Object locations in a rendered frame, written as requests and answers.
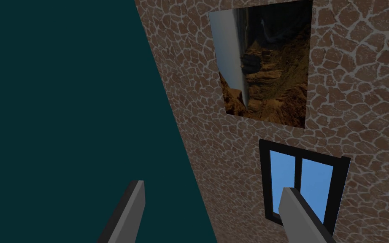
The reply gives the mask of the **brown landscape wall picture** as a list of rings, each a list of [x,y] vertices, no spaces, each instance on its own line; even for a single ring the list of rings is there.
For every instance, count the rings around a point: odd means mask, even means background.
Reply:
[[[210,12],[227,114],[304,128],[313,0]]]

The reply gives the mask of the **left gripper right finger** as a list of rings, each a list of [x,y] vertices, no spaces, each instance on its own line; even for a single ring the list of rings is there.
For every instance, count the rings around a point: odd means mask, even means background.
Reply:
[[[289,243],[336,243],[295,188],[283,188],[278,211]]]

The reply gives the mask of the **black framed window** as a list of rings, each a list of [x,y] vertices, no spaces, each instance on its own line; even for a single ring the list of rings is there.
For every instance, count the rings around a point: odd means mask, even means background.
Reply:
[[[283,188],[295,188],[333,235],[350,158],[333,157],[268,140],[259,140],[266,219],[282,225],[278,211]]]

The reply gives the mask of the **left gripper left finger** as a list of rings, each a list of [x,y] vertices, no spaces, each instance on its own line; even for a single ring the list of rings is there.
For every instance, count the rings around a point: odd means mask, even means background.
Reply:
[[[145,204],[144,181],[131,181],[97,243],[135,243]]]

